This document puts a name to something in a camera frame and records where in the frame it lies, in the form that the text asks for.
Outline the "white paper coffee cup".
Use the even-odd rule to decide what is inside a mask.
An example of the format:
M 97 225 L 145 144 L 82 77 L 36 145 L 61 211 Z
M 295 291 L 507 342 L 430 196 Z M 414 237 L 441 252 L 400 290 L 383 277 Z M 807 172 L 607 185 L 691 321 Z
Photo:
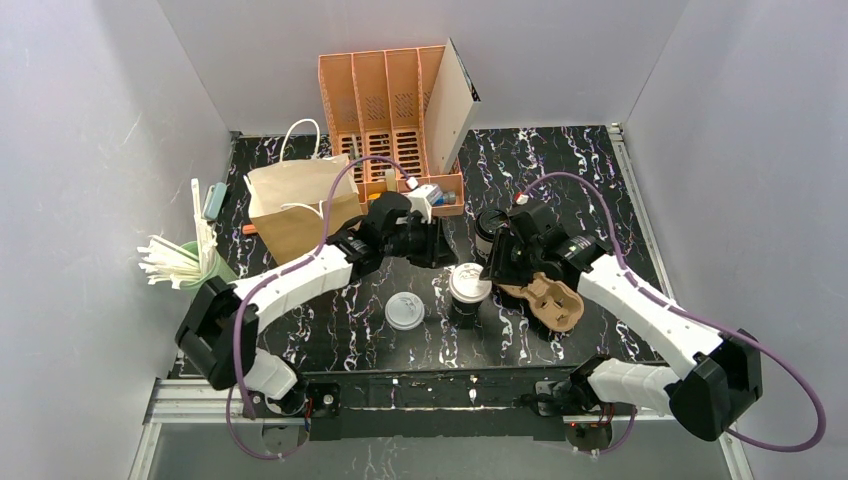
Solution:
M 475 254 L 483 261 L 487 261 L 489 259 L 492 245 L 493 243 L 490 240 L 479 235 L 475 236 L 474 251 Z

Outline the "black cup lid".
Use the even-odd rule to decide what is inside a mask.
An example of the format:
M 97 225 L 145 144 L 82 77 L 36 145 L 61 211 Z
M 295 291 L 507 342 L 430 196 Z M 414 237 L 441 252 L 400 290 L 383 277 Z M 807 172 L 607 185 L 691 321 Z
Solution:
M 508 224 L 508 215 L 500 209 L 481 210 L 474 220 L 475 235 L 484 241 L 493 242 L 496 232 Z

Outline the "white plastic cup lid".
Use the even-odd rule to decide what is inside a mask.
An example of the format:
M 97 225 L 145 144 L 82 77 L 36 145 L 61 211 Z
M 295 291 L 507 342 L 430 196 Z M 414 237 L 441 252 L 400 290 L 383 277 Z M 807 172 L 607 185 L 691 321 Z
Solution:
M 398 292 L 386 302 L 384 316 L 393 329 L 409 331 L 423 322 L 425 307 L 418 295 L 411 292 Z

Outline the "brown paper takeout bag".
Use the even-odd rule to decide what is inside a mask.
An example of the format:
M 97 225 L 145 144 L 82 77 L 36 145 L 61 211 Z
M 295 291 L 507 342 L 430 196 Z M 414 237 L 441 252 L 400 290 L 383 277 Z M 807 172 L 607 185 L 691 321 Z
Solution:
M 347 166 L 346 153 L 322 157 L 317 151 L 304 159 L 280 159 L 244 176 L 250 194 L 248 216 L 278 265 L 308 253 L 323 238 L 363 213 L 352 173 L 336 176 Z

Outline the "black paper coffee cup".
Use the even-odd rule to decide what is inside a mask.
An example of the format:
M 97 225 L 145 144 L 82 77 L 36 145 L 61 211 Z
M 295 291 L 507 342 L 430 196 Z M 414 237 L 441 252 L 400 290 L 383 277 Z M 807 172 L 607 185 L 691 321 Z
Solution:
M 471 328 L 478 319 L 480 307 L 486 296 L 451 294 L 450 320 L 458 329 Z

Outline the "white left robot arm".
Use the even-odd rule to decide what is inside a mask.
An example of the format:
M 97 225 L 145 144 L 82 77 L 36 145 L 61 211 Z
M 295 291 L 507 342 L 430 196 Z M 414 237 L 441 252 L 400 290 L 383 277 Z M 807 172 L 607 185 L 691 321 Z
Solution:
M 281 401 L 299 384 L 293 365 L 257 344 L 258 335 L 290 310 L 377 271 L 387 257 L 421 268 L 453 265 L 436 188 L 384 192 L 366 214 L 343 224 L 325 243 L 261 275 L 228 283 L 204 281 L 177 329 L 175 343 L 216 390 L 244 387 Z

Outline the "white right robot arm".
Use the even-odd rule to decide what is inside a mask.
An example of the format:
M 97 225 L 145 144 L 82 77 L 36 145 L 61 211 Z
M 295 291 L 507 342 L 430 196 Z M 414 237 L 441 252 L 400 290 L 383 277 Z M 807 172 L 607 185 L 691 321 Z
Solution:
M 743 330 L 721 333 L 674 313 L 674 303 L 620 265 L 611 245 L 564 227 L 547 204 L 482 210 L 475 240 L 481 276 L 528 295 L 536 318 L 571 329 L 584 300 L 604 308 L 655 349 L 665 364 L 598 354 L 538 399 L 563 411 L 625 403 L 672 415 L 695 437 L 714 441 L 763 394 L 761 355 Z

